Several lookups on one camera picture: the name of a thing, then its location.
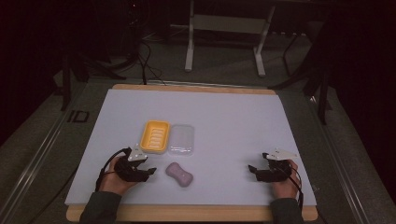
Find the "metal floor rail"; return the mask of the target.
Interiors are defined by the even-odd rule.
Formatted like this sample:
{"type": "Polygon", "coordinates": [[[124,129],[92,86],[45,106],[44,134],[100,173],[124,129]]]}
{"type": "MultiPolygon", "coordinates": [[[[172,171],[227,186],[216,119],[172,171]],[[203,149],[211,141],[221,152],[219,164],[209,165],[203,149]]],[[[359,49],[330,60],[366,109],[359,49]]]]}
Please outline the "metal floor rail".
{"type": "Polygon", "coordinates": [[[351,209],[355,221],[357,222],[357,224],[369,224],[369,219],[367,217],[367,214],[362,207],[361,200],[358,194],[356,193],[355,188],[351,182],[351,179],[347,173],[346,167],[341,160],[341,157],[338,153],[338,148],[336,147],[336,144],[333,141],[330,130],[318,118],[318,101],[314,96],[308,96],[306,98],[306,101],[309,104],[311,113],[314,115],[315,119],[317,120],[321,134],[324,136],[326,145],[329,149],[332,167],[337,174],[340,186],[346,196],[346,200],[348,202],[348,205],[351,209]]]}
{"type": "Polygon", "coordinates": [[[17,180],[17,183],[7,197],[6,202],[0,209],[0,224],[9,224],[9,222],[13,218],[16,209],[20,205],[25,193],[35,180],[39,169],[41,168],[48,154],[50,153],[53,144],[58,138],[58,135],[62,127],[64,126],[67,117],[70,114],[70,109],[67,109],[61,113],[60,117],[57,118],[55,123],[49,129],[49,133],[44,138],[33,158],[27,163],[27,165],[23,169],[20,177],[17,180]]]}

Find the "purple soap bar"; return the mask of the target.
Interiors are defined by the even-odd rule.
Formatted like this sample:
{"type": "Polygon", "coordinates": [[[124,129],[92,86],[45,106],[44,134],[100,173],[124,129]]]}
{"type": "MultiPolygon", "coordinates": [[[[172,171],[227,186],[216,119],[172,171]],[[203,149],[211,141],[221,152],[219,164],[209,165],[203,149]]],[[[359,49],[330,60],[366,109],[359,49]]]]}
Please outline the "purple soap bar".
{"type": "Polygon", "coordinates": [[[174,178],[182,188],[188,187],[193,180],[193,175],[185,171],[177,162],[169,164],[165,169],[165,173],[174,178]]]}

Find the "clear plastic soap dish lid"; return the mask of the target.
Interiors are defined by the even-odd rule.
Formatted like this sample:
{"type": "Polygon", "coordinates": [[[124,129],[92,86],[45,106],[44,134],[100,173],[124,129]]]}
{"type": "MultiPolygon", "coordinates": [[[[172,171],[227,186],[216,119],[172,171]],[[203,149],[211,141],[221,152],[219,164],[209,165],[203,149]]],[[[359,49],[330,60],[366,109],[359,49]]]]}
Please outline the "clear plastic soap dish lid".
{"type": "Polygon", "coordinates": [[[190,125],[174,125],[171,128],[168,152],[171,155],[190,156],[194,151],[194,128],[190,125]]]}

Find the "person's left hand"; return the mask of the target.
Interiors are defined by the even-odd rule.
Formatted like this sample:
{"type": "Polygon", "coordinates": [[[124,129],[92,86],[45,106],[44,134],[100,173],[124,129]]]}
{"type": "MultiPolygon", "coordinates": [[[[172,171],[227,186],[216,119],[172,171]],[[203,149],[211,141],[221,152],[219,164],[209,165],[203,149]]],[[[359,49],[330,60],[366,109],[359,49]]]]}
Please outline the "person's left hand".
{"type": "Polygon", "coordinates": [[[115,172],[115,164],[119,157],[114,158],[103,176],[99,186],[99,191],[112,192],[123,196],[130,188],[136,185],[136,182],[127,182],[122,180],[115,172]]]}

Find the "person's right hand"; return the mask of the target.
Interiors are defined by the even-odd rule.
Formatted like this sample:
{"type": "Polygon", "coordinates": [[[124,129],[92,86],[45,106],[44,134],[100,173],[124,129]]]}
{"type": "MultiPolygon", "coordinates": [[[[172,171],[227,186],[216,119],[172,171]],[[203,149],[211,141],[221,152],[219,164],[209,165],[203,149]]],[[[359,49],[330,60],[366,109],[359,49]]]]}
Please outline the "person's right hand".
{"type": "Polygon", "coordinates": [[[282,182],[274,182],[271,184],[274,197],[276,199],[285,199],[285,198],[292,198],[295,199],[299,192],[299,187],[301,186],[301,180],[297,176],[297,164],[289,160],[289,164],[291,166],[291,175],[290,177],[282,182]]]}

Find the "white metal stand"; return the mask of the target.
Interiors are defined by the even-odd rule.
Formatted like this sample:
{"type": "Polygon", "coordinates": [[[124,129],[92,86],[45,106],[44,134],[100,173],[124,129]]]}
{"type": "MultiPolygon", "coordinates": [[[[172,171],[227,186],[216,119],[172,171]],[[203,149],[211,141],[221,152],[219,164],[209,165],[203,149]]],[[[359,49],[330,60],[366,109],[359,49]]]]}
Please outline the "white metal stand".
{"type": "Polygon", "coordinates": [[[253,55],[255,59],[256,69],[259,77],[265,77],[266,72],[264,62],[262,59],[262,48],[266,37],[269,34],[269,29],[272,19],[275,15],[276,5],[271,4],[266,10],[264,19],[241,18],[241,17],[227,17],[219,15],[205,15],[196,14],[194,12],[195,0],[189,1],[189,24],[188,29],[188,45],[185,58],[184,70],[190,72],[193,68],[194,57],[194,31],[217,31],[226,33],[241,33],[259,35],[260,41],[253,48],[253,55]]]}

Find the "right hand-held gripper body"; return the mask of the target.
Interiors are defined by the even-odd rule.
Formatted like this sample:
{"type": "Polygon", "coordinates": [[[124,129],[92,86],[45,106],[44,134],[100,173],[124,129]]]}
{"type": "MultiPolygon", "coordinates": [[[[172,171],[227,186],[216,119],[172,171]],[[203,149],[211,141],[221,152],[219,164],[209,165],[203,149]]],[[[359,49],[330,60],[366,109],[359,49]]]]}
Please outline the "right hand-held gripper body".
{"type": "Polygon", "coordinates": [[[268,181],[266,183],[282,182],[288,179],[291,175],[289,160],[298,158],[296,153],[280,148],[269,153],[264,152],[262,156],[268,162],[268,170],[258,170],[257,174],[267,174],[268,181]]]}

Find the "yellow soap dish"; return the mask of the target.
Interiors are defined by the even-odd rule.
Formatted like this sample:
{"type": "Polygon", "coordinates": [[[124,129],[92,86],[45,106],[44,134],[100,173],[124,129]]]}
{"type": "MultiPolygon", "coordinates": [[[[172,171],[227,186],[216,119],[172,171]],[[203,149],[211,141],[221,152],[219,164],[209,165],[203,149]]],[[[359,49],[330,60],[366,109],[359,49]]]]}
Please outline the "yellow soap dish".
{"type": "Polygon", "coordinates": [[[149,153],[164,153],[167,149],[170,124],[163,120],[146,122],[140,139],[140,147],[149,153]]]}

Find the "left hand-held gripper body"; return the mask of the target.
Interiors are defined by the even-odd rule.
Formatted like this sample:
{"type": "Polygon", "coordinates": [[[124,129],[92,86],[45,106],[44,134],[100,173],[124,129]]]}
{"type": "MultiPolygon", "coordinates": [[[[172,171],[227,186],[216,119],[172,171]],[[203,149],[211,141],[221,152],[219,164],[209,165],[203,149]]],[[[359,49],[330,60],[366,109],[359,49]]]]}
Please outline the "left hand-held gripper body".
{"type": "Polygon", "coordinates": [[[115,156],[119,157],[115,164],[115,172],[122,180],[136,182],[138,176],[146,175],[146,171],[139,170],[138,166],[144,163],[148,156],[138,144],[119,150],[115,156]]]}

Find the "black metal stand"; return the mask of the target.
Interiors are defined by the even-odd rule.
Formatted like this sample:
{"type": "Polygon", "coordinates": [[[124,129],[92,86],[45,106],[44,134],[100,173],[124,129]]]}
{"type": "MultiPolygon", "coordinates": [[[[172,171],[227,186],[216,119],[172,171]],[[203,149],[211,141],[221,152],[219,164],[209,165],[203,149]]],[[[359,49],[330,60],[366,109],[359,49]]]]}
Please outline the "black metal stand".
{"type": "Polygon", "coordinates": [[[282,90],[288,86],[307,79],[303,93],[315,100],[318,106],[318,118],[323,125],[326,125],[326,107],[327,95],[329,89],[330,71],[323,64],[321,60],[323,55],[319,52],[320,31],[325,24],[324,21],[308,21],[305,22],[301,29],[311,42],[311,47],[306,53],[303,62],[290,75],[290,78],[273,86],[269,86],[269,90],[282,90]]]}
{"type": "Polygon", "coordinates": [[[94,59],[80,52],[68,50],[62,57],[62,86],[57,89],[57,93],[63,97],[62,111],[65,111],[71,102],[71,73],[74,73],[78,80],[86,82],[90,77],[86,69],[87,65],[106,77],[125,80],[125,77],[113,73],[94,59]]]}

